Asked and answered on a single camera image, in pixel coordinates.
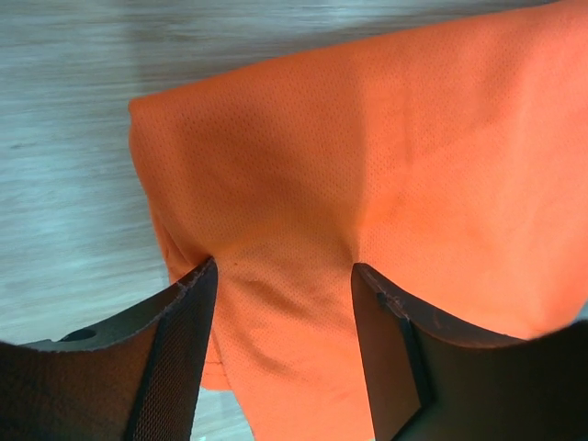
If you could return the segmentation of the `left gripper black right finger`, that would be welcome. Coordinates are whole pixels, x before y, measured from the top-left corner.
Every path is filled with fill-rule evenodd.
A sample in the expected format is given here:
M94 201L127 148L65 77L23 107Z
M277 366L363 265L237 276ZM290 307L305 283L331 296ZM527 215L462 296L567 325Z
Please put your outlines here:
M584 440L587 323L531 340L438 309L356 264L353 307L378 440Z

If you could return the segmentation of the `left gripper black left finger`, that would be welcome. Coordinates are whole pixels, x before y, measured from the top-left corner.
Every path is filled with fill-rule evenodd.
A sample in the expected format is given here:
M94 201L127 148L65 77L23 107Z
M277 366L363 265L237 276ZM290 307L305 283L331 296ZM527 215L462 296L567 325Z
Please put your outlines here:
M2 439L188 440L216 294L209 258L60 340L2 343Z

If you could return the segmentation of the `orange t-shirt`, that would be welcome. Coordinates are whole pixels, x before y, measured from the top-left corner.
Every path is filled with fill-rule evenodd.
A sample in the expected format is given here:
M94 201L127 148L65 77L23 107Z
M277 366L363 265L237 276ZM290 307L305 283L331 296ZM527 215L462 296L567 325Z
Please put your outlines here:
M365 262L529 338L587 299L587 4L308 51L130 103L172 280L213 257L203 386L258 440L373 436L350 291Z

